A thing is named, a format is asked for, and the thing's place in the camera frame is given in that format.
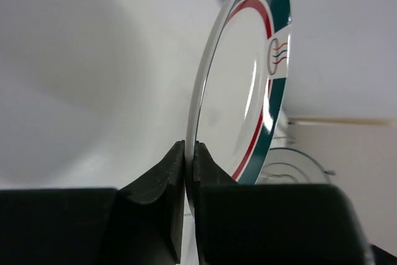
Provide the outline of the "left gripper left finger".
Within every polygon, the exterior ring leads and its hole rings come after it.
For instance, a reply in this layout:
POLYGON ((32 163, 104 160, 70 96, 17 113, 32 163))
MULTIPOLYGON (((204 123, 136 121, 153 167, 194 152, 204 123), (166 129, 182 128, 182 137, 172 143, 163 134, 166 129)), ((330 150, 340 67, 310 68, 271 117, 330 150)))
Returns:
POLYGON ((178 264, 184 142, 121 188, 1 191, 2 264, 178 264))

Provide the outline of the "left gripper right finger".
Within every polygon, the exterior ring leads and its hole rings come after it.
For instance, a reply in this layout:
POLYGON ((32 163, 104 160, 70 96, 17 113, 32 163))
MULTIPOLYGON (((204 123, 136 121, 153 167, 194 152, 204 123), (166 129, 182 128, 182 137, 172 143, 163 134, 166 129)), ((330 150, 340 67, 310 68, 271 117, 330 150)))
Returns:
POLYGON ((241 185, 203 143, 192 197, 200 264, 371 264, 350 200, 331 184, 241 185))

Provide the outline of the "white grey rimmed plate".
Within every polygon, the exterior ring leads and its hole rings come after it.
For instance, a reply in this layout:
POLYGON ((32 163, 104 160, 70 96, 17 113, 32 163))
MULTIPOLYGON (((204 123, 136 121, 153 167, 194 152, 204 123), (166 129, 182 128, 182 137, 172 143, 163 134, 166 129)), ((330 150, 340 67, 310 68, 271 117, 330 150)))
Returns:
POLYGON ((294 148, 271 148, 256 184, 330 184, 336 172, 294 148))

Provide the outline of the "green red rimmed plate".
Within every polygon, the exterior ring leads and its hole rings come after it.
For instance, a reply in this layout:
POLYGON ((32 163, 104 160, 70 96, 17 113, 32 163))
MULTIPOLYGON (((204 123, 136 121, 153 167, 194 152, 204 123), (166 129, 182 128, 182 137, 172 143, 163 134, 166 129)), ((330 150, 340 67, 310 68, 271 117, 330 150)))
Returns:
POLYGON ((282 114, 291 24, 290 0, 224 1, 190 102, 185 137, 189 203, 200 143, 233 180, 257 181, 282 114))

